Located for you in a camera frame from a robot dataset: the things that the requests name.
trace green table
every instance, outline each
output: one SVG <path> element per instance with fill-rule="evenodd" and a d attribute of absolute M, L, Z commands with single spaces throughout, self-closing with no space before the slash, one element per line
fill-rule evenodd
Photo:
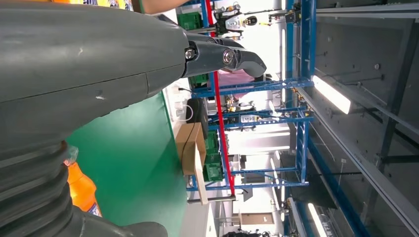
<path fill-rule="evenodd" d="M 163 224 L 179 235 L 186 186 L 162 93 L 97 118 L 67 142 L 96 184 L 104 218 L 118 225 Z"/>

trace red pole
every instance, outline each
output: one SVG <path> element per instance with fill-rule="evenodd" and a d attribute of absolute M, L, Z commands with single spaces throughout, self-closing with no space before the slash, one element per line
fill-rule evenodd
<path fill-rule="evenodd" d="M 207 8 L 207 16 L 208 16 L 208 23 L 210 25 L 213 25 L 214 22 L 212 20 L 212 10 L 211 10 L 211 2 L 210 0 L 205 0 L 205 5 Z M 214 72 L 214 89 L 215 89 L 215 98 L 217 100 L 217 110 L 218 110 L 218 120 L 220 123 L 220 140 L 221 142 L 221 148 L 223 149 L 224 153 L 224 164 L 225 168 L 227 169 L 227 176 L 228 176 L 228 182 L 230 184 L 230 191 L 231 195 L 235 194 L 234 191 L 234 177 L 231 176 L 230 171 L 230 163 L 228 161 L 228 150 L 227 150 L 227 144 L 225 141 L 225 132 L 224 132 L 224 120 L 222 117 L 222 108 L 221 108 L 221 100 L 220 100 L 220 88 L 218 87 L 218 73 Z"/>

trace green crate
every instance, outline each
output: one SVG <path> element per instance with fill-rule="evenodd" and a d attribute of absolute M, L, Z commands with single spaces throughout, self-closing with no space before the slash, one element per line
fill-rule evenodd
<path fill-rule="evenodd" d="M 177 22 L 187 31 L 199 29 L 204 26 L 202 23 L 202 16 L 199 14 L 199 12 L 179 14 L 177 16 Z"/>
<path fill-rule="evenodd" d="M 208 131 L 208 136 L 205 140 L 207 155 L 218 154 L 219 147 L 217 131 Z"/>
<path fill-rule="evenodd" d="M 189 83 L 191 85 L 198 85 L 200 83 L 207 82 L 209 78 L 210 78 L 209 74 L 197 75 L 197 76 L 190 77 Z"/>
<path fill-rule="evenodd" d="M 223 180 L 223 169 L 220 154 L 207 155 L 205 157 L 203 175 L 204 181 L 206 182 Z"/>

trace plastic bottle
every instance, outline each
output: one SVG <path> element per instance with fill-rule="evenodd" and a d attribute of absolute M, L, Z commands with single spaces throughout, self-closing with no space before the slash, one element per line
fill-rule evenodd
<path fill-rule="evenodd" d="M 70 185 L 70 195 L 73 205 L 82 211 L 90 212 L 96 216 L 102 216 L 94 193 L 96 186 L 94 182 L 83 174 L 76 162 L 79 149 L 69 146 L 70 157 L 65 161 L 68 166 L 68 184 Z"/>

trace bottle label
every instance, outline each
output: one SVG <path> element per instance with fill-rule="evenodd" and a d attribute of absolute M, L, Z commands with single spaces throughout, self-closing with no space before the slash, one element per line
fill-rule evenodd
<path fill-rule="evenodd" d="M 100 213 L 99 207 L 97 206 L 97 204 L 93 204 L 93 206 L 89 209 L 89 211 L 87 211 L 88 213 L 91 213 L 93 215 L 96 216 L 100 216 L 102 217 L 102 213 Z"/>

